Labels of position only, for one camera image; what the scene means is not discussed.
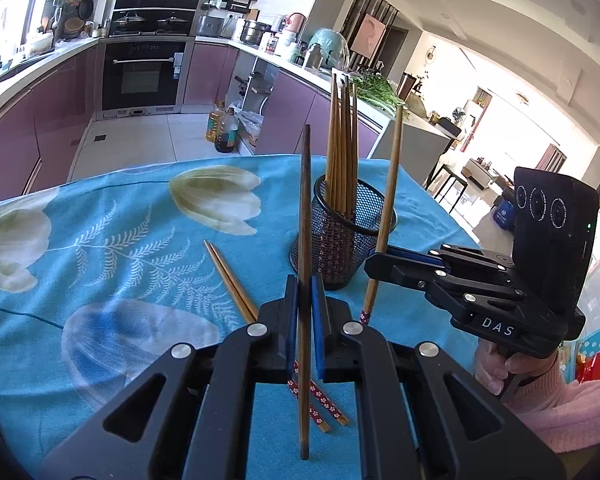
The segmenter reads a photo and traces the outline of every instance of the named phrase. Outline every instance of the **kitchen sink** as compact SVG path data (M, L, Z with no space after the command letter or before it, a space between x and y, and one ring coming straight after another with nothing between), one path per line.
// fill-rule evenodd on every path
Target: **kitchen sink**
M46 59L47 57L51 56L51 54L52 54L52 52L48 52L47 54L41 54L40 56L30 57L29 59L25 59L24 61L21 61L16 66L14 66L14 67L8 69L6 72L3 72L2 74L0 74L0 83L2 81L7 81L7 79L12 78L16 74L19 74L23 70L29 68L30 66L35 65L37 62L42 61L43 59Z

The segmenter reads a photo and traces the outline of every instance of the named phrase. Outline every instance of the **silver screw head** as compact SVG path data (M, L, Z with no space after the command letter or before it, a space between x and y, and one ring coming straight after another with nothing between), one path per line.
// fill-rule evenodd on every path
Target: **silver screw head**
M342 331L347 335L358 335L362 333L363 327L357 321L349 321L342 326Z
M185 359L191 355L191 346L186 343L180 343L171 349L172 357L176 359Z
M418 347L418 352L424 357L435 357L440 353L440 348L435 343L422 343Z
M247 328L247 334L251 337L260 337L267 333L267 326L262 323L254 323Z

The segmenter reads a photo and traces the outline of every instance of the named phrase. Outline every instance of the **chair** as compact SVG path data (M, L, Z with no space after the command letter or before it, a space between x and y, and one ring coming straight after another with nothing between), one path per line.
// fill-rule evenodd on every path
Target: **chair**
M438 202L438 203L441 203L445 199L445 197L447 196L447 194L449 193L449 191L451 190L451 188L456 184L456 182L459 182L462 185L462 191L458 195L458 199L456 200L456 202L453 204L453 206L449 210L449 213L451 213L456 208L456 206L458 205L458 202L460 202L460 199L462 198L462 195L464 195L464 192L466 191L466 188L467 188L467 186L469 184L468 184L468 182L462 176L458 175L451 168L451 166L443 164L442 168L440 168L438 170L438 172L436 173L436 176L433 177L431 183L427 186L427 190L429 190L429 187L431 186L431 184L433 184L436 181L436 179L440 176L440 173L442 173L442 171L446 171L449 174L449 176L446 178L445 183L438 190L438 192L436 193L435 197L433 197L433 200L436 200L436 202L438 202L438 200L437 200L438 196L440 195L440 193L442 193L442 190L445 189L446 184L448 184L451 179L453 179L454 181L451 183L451 186L449 186L447 188L447 190L445 191L444 195L440 199L440 202Z

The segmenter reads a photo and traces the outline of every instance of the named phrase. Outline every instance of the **human hand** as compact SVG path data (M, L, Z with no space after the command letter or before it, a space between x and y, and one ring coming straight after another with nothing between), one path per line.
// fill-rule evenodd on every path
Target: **human hand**
M480 339L475 350L475 379L493 395L499 395L509 374L528 374L539 377L547 373L555 362L557 350L547 359L536 359L517 353L509 359L498 354L498 345Z

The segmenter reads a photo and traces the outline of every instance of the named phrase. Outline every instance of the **blue tablecloth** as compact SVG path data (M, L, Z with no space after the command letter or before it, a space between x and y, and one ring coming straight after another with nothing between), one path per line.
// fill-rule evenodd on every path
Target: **blue tablecloth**
M205 160L118 171L0 204L0 427L24 467L62 439L171 344L220 341L243 325L206 256L215 243L257 304L283 294L298 232L299 157ZM325 159L314 158L314 178ZM361 160L360 178L384 191L388 163ZM403 171L390 243L416 251L468 235ZM334 296L354 316L359 270ZM381 284L371 325L388 340L439 343L469 367L476 340L421 293ZM298 460L296 401L259 385L249 478L360 478L353 386L324 387L351 419L313 424Z

